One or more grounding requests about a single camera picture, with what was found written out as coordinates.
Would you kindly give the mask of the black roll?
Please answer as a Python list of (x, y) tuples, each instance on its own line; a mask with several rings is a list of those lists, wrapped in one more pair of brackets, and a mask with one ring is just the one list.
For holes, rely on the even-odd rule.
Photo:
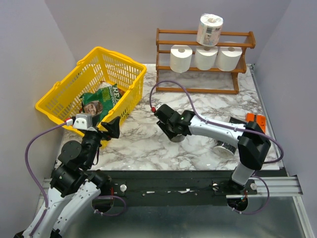
[(185, 139), (184, 135), (177, 135), (173, 138), (170, 139), (170, 141), (175, 142), (175, 143), (179, 143), (182, 142)]
[(234, 117), (230, 117), (229, 123), (233, 123), (233, 124), (247, 124), (245, 121), (240, 120), (240, 119), (236, 119)]
[(219, 155), (220, 157), (225, 157), (225, 158), (233, 157), (235, 155), (236, 150), (237, 150), (236, 147), (219, 140), (216, 142), (213, 148), (213, 151), (217, 155)]

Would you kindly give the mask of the white paper roll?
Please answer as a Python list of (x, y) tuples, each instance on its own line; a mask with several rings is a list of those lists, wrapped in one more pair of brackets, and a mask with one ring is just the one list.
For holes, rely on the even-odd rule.
[(189, 70), (193, 51), (187, 45), (173, 45), (170, 50), (170, 68), (177, 73)]
[(199, 70), (209, 70), (214, 65), (218, 47), (197, 46), (194, 63)]
[(240, 47), (219, 47), (216, 57), (216, 67), (222, 71), (232, 71), (236, 68), (242, 48)]

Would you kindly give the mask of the plastic pinkish paper roll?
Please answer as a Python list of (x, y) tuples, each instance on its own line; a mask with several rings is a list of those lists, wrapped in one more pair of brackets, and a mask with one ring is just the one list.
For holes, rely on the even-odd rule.
[(220, 38), (223, 27), (223, 18), (214, 14), (205, 13), (200, 17), (196, 41), (200, 45), (213, 47)]

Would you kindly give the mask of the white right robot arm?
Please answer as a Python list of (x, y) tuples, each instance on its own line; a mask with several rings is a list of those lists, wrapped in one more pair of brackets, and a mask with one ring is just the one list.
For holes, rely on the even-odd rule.
[(238, 149), (240, 162), (228, 181), (228, 189), (239, 194), (255, 171), (259, 171), (266, 159), (271, 142), (255, 122), (234, 124), (204, 118), (193, 111), (182, 114), (167, 104), (152, 107), (157, 125), (172, 142), (181, 142), (188, 135), (209, 137)]

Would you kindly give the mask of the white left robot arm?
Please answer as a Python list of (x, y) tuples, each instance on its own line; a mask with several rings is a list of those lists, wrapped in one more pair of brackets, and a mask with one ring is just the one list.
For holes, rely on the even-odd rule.
[(40, 136), (31, 139), (25, 149), (25, 164), (29, 174), (39, 187), (44, 202), (29, 227), (15, 234), (16, 238), (61, 238), (67, 227), (81, 210), (94, 199), (109, 200), (109, 206), (119, 197), (114, 194), (111, 177), (101, 170), (91, 173), (94, 160), (99, 157), (101, 141), (120, 136), (120, 118), (102, 122), (104, 131), (93, 125), (90, 114), (77, 114), (44, 133), (63, 126), (72, 126), (84, 132), (81, 142), (71, 140), (62, 147), (58, 160), (61, 164), (53, 170), (48, 190), (44, 190), (29, 164), (29, 149)]

